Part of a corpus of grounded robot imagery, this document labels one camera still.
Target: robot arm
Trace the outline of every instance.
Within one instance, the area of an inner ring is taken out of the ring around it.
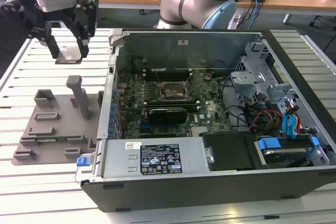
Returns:
[[[190,24],[202,29],[227,28],[233,17],[234,0],[161,0],[158,29],[188,28]]]
[[[88,55],[90,37],[95,35],[98,0],[9,0],[1,6],[16,33],[26,38],[37,38],[47,46],[56,63],[81,63]],[[51,24],[63,22],[76,37],[79,49],[57,46],[51,35]]]

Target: metal slat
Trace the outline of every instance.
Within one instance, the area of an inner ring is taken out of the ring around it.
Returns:
[[[56,191],[80,191],[80,185],[75,181],[72,183],[60,183],[57,187],[55,184],[38,184],[38,185],[21,185],[21,186],[6,186],[0,187],[0,196],[15,195],[15,194],[36,194],[36,193],[51,193]]]
[[[53,62],[40,62],[36,64],[35,62],[22,62],[17,65],[17,69],[107,69],[109,65],[108,61],[97,61],[97,62],[82,62],[81,64],[54,64]]]
[[[328,112],[336,120],[336,110],[328,110]]]
[[[0,132],[24,131],[28,124],[28,121],[29,119],[1,120]]]
[[[86,61],[109,61],[110,54],[106,55],[88,55],[86,58],[82,59],[82,62]],[[55,62],[50,55],[25,55],[23,57],[23,62]]]
[[[275,69],[279,72],[282,73],[282,70],[279,66],[275,66]],[[301,74],[330,74],[332,73],[329,68],[326,67],[301,67],[298,68],[299,72]]]
[[[73,42],[60,42],[57,44],[59,48],[69,47],[75,45]],[[91,48],[108,48],[110,45],[108,42],[92,42],[89,44],[89,49]],[[34,43],[32,48],[46,48],[46,46],[41,45],[40,43]]]
[[[22,135],[23,131],[0,132],[0,146],[4,144],[18,144]]]
[[[291,37],[281,36],[281,37],[276,37],[276,38],[279,43],[302,43],[301,36],[298,36],[296,34],[291,34],[291,35],[292,35]]]
[[[59,69],[57,71],[50,71],[44,69],[34,69],[34,70],[15,70],[13,73],[14,78],[23,77],[68,77],[69,75],[81,75],[82,77],[106,77],[107,69]]]
[[[336,110],[336,100],[322,100],[321,101],[327,110]]]
[[[97,94],[99,91],[104,90],[104,85],[97,86],[82,86],[85,89],[87,94]],[[62,86],[36,86],[36,87],[13,87],[5,88],[1,92],[2,97],[19,97],[22,95],[22,99],[25,99],[25,96],[36,95],[37,90],[39,89],[50,89],[54,95],[59,94],[73,94],[72,90],[68,87]]]
[[[335,82],[336,76],[334,74],[304,74],[304,79],[307,82]]]
[[[65,86],[68,78],[18,78],[8,81],[7,87]],[[106,77],[82,77],[83,86],[104,85]]]
[[[10,108],[10,109],[0,109],[0,120],[9,118],[30,118],[33,113],[34,107],[23,107],[23,108]]]
[[[108,29],[108,28],[99,28],[96,30],[96,33],[94,34],[94,36],[95,37],[107,37],[109,36],[110,30],[111,29]],[[52,29],[51,34],[54,35],[55,37],[65,37],[65,36],[73,37],[74,36],[71,31],[65,30],[65,29]]]
[[[280,43],[280,45],[283,49],[310,49],[310,46],[306,43]]]
[[[77,168],[76,164],[13,165],[11,161],[0,161],[0,167],[0,178],[3,176],[75,174]]]
[[[296,54],[296,55],[301,55],[301,54],[311,54],[311,55],[316,55],[316,53],[311,50],[311,48],[284,48],[284,51],[288,54]]]
[[[326,67],[326,64],[320,60],[320,61],[302,61],[302,60],[294,60],[293,61],[294,65],[297,68],[300,67]]]
[[[93,55],[106,55],[108,53],[108,48],[91,48],[90,54]],[[48,55],[50,51],[48,48],[34,48],[29,51],[29,55]]]
[[[2,160],[11,160],[13,158],[14,152],[16,151],[16,145],[1,146],[0,147],[0,157]]]
[[[336,99],[336,90],[332,91],[315,91],[315,94],[320,100],[333,100]]]
[[[301,36],[297,33],[288,33],[288,32],[285,32],[285,33],[273,33],[274,37],[276,38],[301,38]]]
[[[294,55],[289,54],[288,55],[291,60],[321,60],[320,57],[317,55],[311,54],[311,55]]]
[[[55,175],[32,175],[24,177],[2,177],[0,179],[0,188],[7,186],[22,186],[22,185],[42,185],[56,183],[70,183],[75,182],[73,174],[59,174]]]

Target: aluminum rail table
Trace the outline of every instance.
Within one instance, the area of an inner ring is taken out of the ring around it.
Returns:
[[[14,166],[11,158],[34,108],[38,89],[69,94],[70,74],[83,77],[87,93],[104,90],[108,59],[108,29],[98,29],[89,47],[90,54],[80,65],[55,65],[47,48],[27,40],[0,81],[0,223],[331,223],[336,220],[336,184],[323,186],[300,199],[270,200],[236,204],[144,210],[119,213],[101,212],[75,181],[75,164]],[[274,31],[278,40],[285,33],[295,36],[302,47],[305,36],[291,31]],[[66,29],[53,34],[61,46],[75,44]],[[309,46],[316,56],[320,52]],[[306,62],[304,54],[292,59]]]

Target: sticker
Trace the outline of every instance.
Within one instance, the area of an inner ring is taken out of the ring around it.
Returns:
[[[126,150],[140,149],[141,142],[126,142]]]
[[[178,144],[140,145],[140,160],[142,175],[182,172]]]
[[[182,40],[177,41],[178,46],[187,46],[188,44],[189,44],[189,40],[182,39]]]

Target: blue latch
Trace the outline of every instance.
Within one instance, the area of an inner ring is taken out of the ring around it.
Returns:
[[[90,158],[89,157],[79,157],[76,162],[77,167],[82,166],[90,166]]]
[[[314,147],[320,145],[320,141],[315,136],[312,136],[310,141],[313,143]]]
[[[296,122],[295,116],[291,116],[288,124],[287,135],[291,136],[293,139],[296,139],[296,135],[294,134],[295,122]]]
[[[281,148],[280,142],[276,137],[264,137],[258,141],[261,150]]]

